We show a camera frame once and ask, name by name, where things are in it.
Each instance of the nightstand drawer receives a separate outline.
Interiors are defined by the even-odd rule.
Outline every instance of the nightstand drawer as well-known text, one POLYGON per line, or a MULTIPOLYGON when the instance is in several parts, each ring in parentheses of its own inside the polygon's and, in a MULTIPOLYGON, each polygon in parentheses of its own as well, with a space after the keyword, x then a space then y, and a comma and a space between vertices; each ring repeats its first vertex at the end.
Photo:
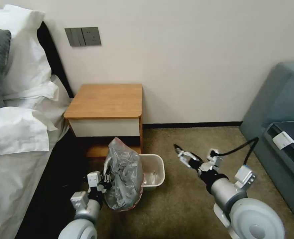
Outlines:
POLYGON ((77 137, 139 136, 139 119, 69 119, 77 137))

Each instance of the light switch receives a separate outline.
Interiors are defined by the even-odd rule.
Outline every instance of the light switch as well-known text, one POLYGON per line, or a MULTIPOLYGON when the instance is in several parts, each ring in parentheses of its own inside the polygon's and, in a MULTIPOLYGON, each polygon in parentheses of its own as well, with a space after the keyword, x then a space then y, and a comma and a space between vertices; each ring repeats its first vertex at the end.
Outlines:
POLYGON ((101 45, 98 27, 65 28, 70 46, 101 45))

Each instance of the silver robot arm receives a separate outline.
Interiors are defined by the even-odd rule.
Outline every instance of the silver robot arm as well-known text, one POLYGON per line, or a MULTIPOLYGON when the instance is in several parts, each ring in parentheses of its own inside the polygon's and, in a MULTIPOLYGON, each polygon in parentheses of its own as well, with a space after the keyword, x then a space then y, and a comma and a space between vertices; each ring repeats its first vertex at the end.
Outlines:
POLYGON ((76 192, 71 197, 76 213, 74 221, 70 222, 60 233, 59 239, 96 239, 96 223, 103 203, 103 193, 109 184, 109 175, 91 172, 87 175, 89 192, 76 192))
POLYGON ((232 239, 284 239, 284 226, 277 213, 267 204, 248 198, 247 189, 256 174, 242 165, 231 183, 225 174, 218 173, 222 158, 216 149, 210 149, 207 162, 197 155, 174 145, 179 160, 197 171, 215 199, 214 213, 228 230, 232 239))

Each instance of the white trash bin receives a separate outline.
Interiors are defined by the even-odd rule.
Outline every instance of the white trash bin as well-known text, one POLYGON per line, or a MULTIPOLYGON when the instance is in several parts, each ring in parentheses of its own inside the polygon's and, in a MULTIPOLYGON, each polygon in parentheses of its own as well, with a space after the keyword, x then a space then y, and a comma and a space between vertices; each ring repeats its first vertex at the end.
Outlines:
POLYGON ((144 172, 144 190, 153 190, 165 180, 163 159, 157 154, 140 154, 144 172))

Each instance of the gray plastic bag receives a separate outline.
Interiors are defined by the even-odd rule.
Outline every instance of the gray plastic bag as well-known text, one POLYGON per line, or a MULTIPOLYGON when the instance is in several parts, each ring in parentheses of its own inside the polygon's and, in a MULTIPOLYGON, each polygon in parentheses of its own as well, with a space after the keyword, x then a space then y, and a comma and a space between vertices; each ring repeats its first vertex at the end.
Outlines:
POLYGON ((143 193, 144 173, 139 154, 114 138, 106 162, 110 165, 111 189, 104 194, 107 205, 116 211, 135 207, 143 193))

